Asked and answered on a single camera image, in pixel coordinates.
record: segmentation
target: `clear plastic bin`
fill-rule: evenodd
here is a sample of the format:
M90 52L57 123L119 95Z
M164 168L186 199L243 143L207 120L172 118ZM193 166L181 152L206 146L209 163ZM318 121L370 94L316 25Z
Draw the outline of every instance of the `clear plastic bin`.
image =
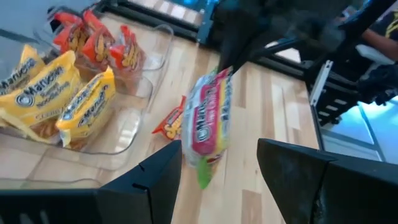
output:
M113 35L121 24L127 24L146 52L142 75L129 79L137 91L131 94L118 90L116 113L84 151L22 139L0 130L0 189L99 187L110 180L106 170L116 170L129 159L139 127L145 125L143 117L162 83L174 34L169 26L152 29L109 14L101 15L101 20ZM37 29L40 43L46 38L50 43L53 37L48 24Z

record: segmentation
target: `orange snack package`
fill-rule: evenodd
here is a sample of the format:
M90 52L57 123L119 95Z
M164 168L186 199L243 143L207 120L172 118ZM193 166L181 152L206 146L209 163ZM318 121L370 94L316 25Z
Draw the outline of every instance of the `orange snack package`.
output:
M187 97L182 96L180 106L174 108L169 115L154 129L152 134L161 132L166 138L170 140L177 140L181 138L181 123L183 118L183 110Z
M93 65L105 71L108 66L109 47L114 42L114 38L104 26L90 36L81 52Z
M111 66L124 72L141 70L146 59L145 52L138 46L136 35L128 26L121 25L120 30L118 42L109 49Z
M70 26L81 22L81 19L78 16L75 16L67 12L55 13L54 19L60 21L64 26Z
M71 24L54 38L54 44L60 46L61 54L72 50L79 52L85 45L89 35L82 21Z
M97 31L98 29L105 27L105 25L94 15L93 11L91 10L86 10L83 13L83 19L87 22L88 26L93 31Z

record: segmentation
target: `snack package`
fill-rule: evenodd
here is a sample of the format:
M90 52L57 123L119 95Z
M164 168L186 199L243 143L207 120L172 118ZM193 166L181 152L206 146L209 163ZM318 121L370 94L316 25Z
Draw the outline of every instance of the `snack package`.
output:
M97 74L72 99L56 123L64 147L82 150L113 113L116 94L112 69Z
M161 132L170 140L178 140L181 138L182 112L185 106L186 96L182 96L180 106L174 108L169 115L154 129L152 134Z
M121 25L120 31L119 40L109 49L111 66L123 72L141 70L146 56L138 46L136 35L126 25Z
M57 12L54 14L54 19L60 21L64 26L80 23L81 19L78 16L67 12Z
M91 10L86 10L83 13L83 19L87 22L88 26L93 31L97 31L100 28L105 27L105 25L94 15L93 11Z
M17 67L8 78L0 80L0 96L6 95L13 90L23 88L44 67L45 64L37 54L36 49L29 45L25 45Z
M109 48L114 42L109 30L103 26L90 35L81 52L90 63L105 71L108 66Z
M55 122L82 84L73 65L75 54L59 56L23 89L0 96L0 118L39 142L59 141Z
M54 38L53 43L60 47L63 54L68 50L80 52L89 38L89 33L80 20L74 24L65 26L61 32Z
M210 183L212 165L229 144L232 71L227 68L199 78L183 112L183 153L188 164L196 168L203 189Z

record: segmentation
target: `pink noodle package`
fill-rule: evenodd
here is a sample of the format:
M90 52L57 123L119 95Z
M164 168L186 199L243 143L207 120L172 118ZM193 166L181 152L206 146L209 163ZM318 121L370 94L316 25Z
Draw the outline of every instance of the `pink noodle package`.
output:
M212 167L229 144L233 70L215 71L199 78L183 112L183 153L188 165L196 168L202 189L210 183Z

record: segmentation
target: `wooden table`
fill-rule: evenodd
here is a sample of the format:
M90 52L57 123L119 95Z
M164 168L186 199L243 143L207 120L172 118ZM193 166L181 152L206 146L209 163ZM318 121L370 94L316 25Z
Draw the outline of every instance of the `wooden table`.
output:
M114 27L111 21L105 19L104 23ZM137 28L135 32L140 36L144 30ZM296 57L292 51L284 54ZM214 69L217 63L216 52L201 49L184 39L174 39L169 61L163 68L165 77L153 96L142 128L131 146L131 156L123 168L109 171L54 159L45 156L34 144L29 149L16 149L13 143L18 139L0 135L0 177L63 181L95 179L99 182L84 182L85 187L98 187L117 178L168 144L161 135L151 134L152 130L179 104L181 96L188 93L196 80ZM183 165L173 223L283 223L257 163L259 138L318 148L305 84L247 63L233 77L231 147L205 190L200 190L195 171ZM9 186L23 187L20 182L10 182ZM53 187L71 185L54 183Z

